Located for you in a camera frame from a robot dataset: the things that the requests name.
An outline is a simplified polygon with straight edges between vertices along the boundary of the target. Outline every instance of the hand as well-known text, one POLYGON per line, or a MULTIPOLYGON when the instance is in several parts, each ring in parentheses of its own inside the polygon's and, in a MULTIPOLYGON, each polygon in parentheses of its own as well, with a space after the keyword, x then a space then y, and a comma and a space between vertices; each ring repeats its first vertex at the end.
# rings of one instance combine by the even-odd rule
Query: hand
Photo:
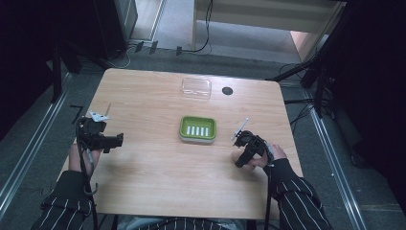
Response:
MULTIPOLYGON (((92 150, 95 169, 99 163, 99 158, 101 157, 101 153, 102 153, 101 149, 92 150)), ((93 173, 92 166, 87 157, 86 150, 83 152, 83 160, 84 160, 84 164, 86 166, 86 172, 89 176, 91 176, 91 174, 93 173)), ((71 148, 69 149, 69 171, 81 172, 78 144, 73 144, 71 146, 71 148)))
MULTIPOLYGON (((284 153, 283 149, 279 145, 269 143, 269 146, 271 148, 272 153, 274 154, 274 160, 287 158, 286 153, 284 153)), ((241 149, 233 151, 232 153, 233 160, 236 162, 243 152, 244 150, 241 149)), ((263 168, 267 164, 268 164, 268 156, 266 155, 266 152, 264 152, 261 158, 253 158, 242 168, 247 171, 252 171, 256 166, 263 168)))

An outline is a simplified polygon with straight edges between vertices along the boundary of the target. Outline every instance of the handheld controller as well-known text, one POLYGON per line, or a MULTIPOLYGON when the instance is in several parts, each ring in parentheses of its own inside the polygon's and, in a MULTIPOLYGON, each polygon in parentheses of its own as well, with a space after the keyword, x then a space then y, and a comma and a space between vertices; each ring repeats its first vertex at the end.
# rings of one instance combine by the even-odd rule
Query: handheld controller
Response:
POLYGON ((85 144, 89 150, 101 150, 109 153, 110 149, 123 145, 124 134, 117 136, 104 136, 106 122, 95 122, 92 118, 80 118, 78 120, 78 139, 85 144))
POLYGON ((236 161, 236 166, 241 168, 246 165, 255 154, 263 156, 264 153, 268 156, 268 165, 274 161, 274 155, 269 147, 269 144, 260 138, 258 135, 254 135, 248 130, 239 131, 236 135, 236 141, 234 145, 237 147, 245 147, 244 153, 236 161))

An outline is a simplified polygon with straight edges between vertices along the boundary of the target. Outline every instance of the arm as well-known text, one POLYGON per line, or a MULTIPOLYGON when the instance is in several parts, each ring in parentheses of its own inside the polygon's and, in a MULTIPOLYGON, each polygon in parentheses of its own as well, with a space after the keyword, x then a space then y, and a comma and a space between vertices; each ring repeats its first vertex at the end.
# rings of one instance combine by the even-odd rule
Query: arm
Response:
POLYGON ((275 157, 271 166, 267 166, 268 159, 264 154, 243 168, 251 171, 259 166, 271 176, 270 193, 278 201, 281 229, 332 229, 314 188, 293 172, 280 146, 271 144, 270 147, 275 157))
MULTIPOLYGON (((100 150, 92 151, 95 166, 100 154, 100 150)), ((91 174, 87 154, 83 158, 87 173, 91 174)), ((91 202, 83 190, 84 182, 78 146, 72 145, 69 150, 69 171, 62 173, 52 193, 41 203, 42 215, 31 229, 80 229, 91 214, 91 202)))

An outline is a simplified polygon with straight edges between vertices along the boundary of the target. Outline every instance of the person's left hand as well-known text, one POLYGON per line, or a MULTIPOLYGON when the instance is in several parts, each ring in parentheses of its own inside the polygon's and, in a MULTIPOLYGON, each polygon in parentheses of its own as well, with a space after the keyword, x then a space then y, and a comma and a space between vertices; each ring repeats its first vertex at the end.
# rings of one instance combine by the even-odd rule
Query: person's left hand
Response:
MULTIPOLYGON (((101 153, 102 153, 102 149, 92 150, 95 169, 99 163, 99 158, 101 157, 101 153)), ((84 164, 86 166, 86 172, 89 176, 91 176, 92 167, 91 167, 91 164, 87 157, 86 149, 83 151, 83 160, 84 160, 84 164)), ((71 146, 71 148, 69 149, 69 171, 81 172, 78 144, 76 144, 76 143, 73 144, 71 146)))

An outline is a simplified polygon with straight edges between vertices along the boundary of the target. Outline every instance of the black device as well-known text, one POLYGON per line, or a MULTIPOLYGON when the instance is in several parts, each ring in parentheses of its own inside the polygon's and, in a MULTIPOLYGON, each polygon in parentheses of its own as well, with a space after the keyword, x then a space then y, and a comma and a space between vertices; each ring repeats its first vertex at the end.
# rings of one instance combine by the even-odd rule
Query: black device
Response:
MULTIPOLYGON (((255 154, 259 154, 263 156, 264 153, 268 156, 267 165, 271 166, 272 162, 274 161, 274 154, 272 153, 271 149, 269 148, 268 144, 265 140, 260 138, 258 135, 254 135, 252 132, 248 130, 241 131, 236 134, 236 141, 234 145, 237 147, 245 147, 244 152, 236 161, 236 166, 241 168, 242 166, 246 165, 255 154)), ((268 195, 266 198, 266 211, 265 211, 265 222, 263 225, 264 230, 268 230, 268 223, 269 223, 269 214, 271 211, 271 177, 270 173, 268 174, 268 195)))
MULTIPOLYGON (((90 177, 91 175, 87 174, 86 166, 84 164, 83 152, 88 150, 101 150, 103 149, 104 153, 109 153, 110 149, 116 147, 121 147, 123 145, 124 134, 120 133, 116 136, 104 136, 101 132, 104 132, 105 127, 107 126, 106 122, 103 121, 94 121, 92 118, 82 117, 78 119, 77 122, 77 142, 80 156, 80 168, 84 178, 84 187, 83 191, 89 197, 89 200, 92 203, 92 213, 93 213, 93 229, 99 229, 98 222, 98 213, 96 211, 96 203, 93 198, 93 194, 98 190, 98 184, 96 183, 96 191, 92 192, 90 186, 90 177)), ((92 165, 92 171, 94 170, 93 160, 90 159, 91 154, 89 155, 89 161, 92 165)))
POLYGON ((245 147, 244 153, 235 163, 239 168, 246 165, 255 154, 263 156, 263 154, 266 152, 268 156, 268 164, 274 161, 274 155, 266 145, 266 141, 248 130, 240 131, 237 134, 237 139, 234 142, 234 145, 239 148, 245 147))
POLYGON ((101 150, 109 153, 110 149, 121 147, 123 145, 124 134, 116 136, 104 136, 106 122, 95 122, 91 118, 80 118, 78 120, 78 140, 81 141, 90 150, 101 150))

